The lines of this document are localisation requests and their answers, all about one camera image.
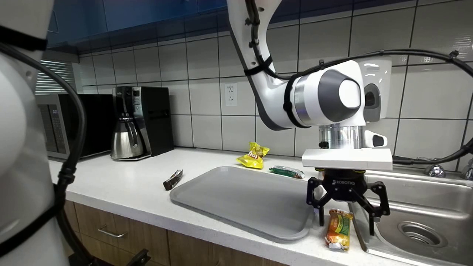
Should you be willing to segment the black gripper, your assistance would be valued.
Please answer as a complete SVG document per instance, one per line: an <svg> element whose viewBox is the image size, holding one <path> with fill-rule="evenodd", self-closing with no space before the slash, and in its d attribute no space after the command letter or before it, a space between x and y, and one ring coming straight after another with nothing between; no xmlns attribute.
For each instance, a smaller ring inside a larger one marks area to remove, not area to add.
<svg viewBox="0 0 473 266"><path fill-rule="evenodd" d="M357 201L366 189L368 185L362 172L326 170L322 182L316 178L310 178L307 181L306 203L317 212L319 225L323 225L323 206L328 203L325 191L335 201ZM379 200L376 207L374 207L371 203L366 206L369 216L369 234L374 234L374 223L381 216L388 216L390 207L387 189L382 182L371 184L369 191L374 192Z"/></svg>

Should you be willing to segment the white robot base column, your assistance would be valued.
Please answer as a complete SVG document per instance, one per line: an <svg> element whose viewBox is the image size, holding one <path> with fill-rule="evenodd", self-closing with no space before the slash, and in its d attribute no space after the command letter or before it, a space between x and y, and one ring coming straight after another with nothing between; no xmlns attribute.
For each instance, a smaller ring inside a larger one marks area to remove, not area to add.
<svg viewBox="0 0 473 266"><path fill-rule="evenodd" d="M0 0L0 25L45 39L54 0ZM53 184L41 114L35 104L37 73L0 55L0 243L53 204ZM60 229L50 219L0 266L68 266Z"/></svg>

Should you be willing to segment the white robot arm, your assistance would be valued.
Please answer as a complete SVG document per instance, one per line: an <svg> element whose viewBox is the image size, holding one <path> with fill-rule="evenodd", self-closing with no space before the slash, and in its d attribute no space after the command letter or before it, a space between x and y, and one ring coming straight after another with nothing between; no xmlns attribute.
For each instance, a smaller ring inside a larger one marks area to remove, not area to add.
<svg viewBox="0 0 473 266"><path fill-rule="evenodd" d="M230 36L252 89L258 116L272 130L319 129L319 145L301 163L322 173L307 182L306 203L316 210L331 201L350 201L375 222L390 213L382 184L368 184L368 170L393 167L387 138L369 132L365 85L353 59L326 62L289 77L276 74L267 48L267 28L280 0L226 0Z"/></svg>

